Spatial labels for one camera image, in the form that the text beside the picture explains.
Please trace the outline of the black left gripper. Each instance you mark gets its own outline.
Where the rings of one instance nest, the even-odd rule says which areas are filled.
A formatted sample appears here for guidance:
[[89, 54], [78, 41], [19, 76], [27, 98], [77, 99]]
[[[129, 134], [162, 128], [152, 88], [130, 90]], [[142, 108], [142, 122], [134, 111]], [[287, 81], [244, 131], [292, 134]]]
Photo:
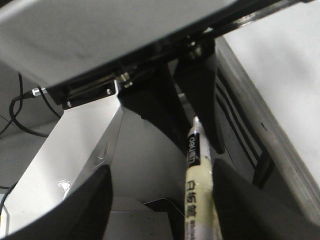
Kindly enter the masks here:
[[[205, 52], [205, 40], [287, 6], [285, 0], [177, 0], [169, 6], [159, 0], [146, 11], [139, 9], [128, 15], [124, 29], [132, 30], [134, 36], [126, 36], [118, 43], [128, 50], [104, 65], [49, 87], [49, 95], [57, 105], [68, 101], [83, 104], [88, 92], [113, 80], [130, 80], [121, 85], [117, 95], [121, 105], [150, 122], [186, 155], [188, 118], [174, 78], [209, 143], [217, 154], [223, 154], [224, 138], [216, 112], [217, 58], [213, 53], [194, 59], [197, 51]], [[179, 60], [172, 78], [167, 62], [175, 59]]]

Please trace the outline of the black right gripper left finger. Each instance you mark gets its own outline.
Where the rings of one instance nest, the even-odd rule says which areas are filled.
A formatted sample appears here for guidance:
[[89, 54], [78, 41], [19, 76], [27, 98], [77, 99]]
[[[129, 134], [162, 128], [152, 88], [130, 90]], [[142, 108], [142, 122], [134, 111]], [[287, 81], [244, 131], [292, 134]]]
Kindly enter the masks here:
[[108, 165], [99, 167], [51, 211], [5, 240], [102, 240], [113, 204]]

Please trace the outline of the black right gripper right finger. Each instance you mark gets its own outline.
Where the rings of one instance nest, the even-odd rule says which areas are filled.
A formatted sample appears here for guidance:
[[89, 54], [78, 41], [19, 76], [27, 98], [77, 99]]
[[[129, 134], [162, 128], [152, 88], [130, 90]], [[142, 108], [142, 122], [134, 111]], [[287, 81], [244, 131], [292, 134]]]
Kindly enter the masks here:
[[246, 181], [221, 158], [213, 197], [225, 240], [318, 240], [320, 227]]

